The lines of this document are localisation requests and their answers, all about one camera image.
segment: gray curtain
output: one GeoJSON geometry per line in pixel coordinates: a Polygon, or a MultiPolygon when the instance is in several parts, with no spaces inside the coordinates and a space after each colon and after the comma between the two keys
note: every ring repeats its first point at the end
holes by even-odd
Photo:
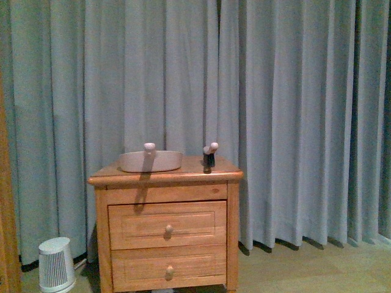
{"type": "Polygon", "coordinates": [[[1,68],[23,264],[58,235],[86,250],[83,1],[1,1],[1,68]]]}
{"type": "Polygon", "coordinates": [[[146,141],[219,142],[248,248],[391,236],[389,1],[218,3],[0,2],[23,264],[57,236],[93,260],[86,179],[146,141]]]}
{"type": "Polygon", "coordinates": [[[390,237],[389,2],[240,3],[241,240],[390,237]]]}
{"type": "Polygon", "coordinates": [[[216,1],[18,0],[0,9],[22,263],[57,236],[91,261],[91,174],[147,141],[202,154],[218,140],[216,1]]]}

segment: black object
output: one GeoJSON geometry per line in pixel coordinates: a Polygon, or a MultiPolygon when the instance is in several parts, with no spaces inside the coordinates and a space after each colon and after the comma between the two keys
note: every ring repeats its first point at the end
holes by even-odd
{"type": "Polygon", "coordinates": [[[206,168],[212,168],[216,165],[214,160],[214,154],[203,154],[203,166],[206,168]]]}

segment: drawer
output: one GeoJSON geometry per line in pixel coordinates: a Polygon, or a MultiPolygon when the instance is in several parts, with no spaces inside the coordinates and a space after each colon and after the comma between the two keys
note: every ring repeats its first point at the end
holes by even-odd
{"type": "Polygon", "coordinates": [[[107,186],[108,204],[167,203],[225,200],[227,183],[222,181],[137,184],[127,188],[107,186]]]}
{"type": "Polygon", "coordinates": [[[225,201],[109,206],[111,249],[226,243],[225,201]]]}
{"type": "Polygon", "coordinates": [[[226,283],[225,245],[112,251],[115,292],[226,283]]]}

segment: curtain fold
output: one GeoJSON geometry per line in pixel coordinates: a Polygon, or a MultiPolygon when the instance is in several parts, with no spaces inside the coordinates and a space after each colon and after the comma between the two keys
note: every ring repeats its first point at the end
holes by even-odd
{"type": "Polygon", "coordinates": [[[388,13],[388,1],[241,4],[248,248],[276,238],[300,246],[304,236],[361,241],[389,222],[379,194],[388,13]]]}

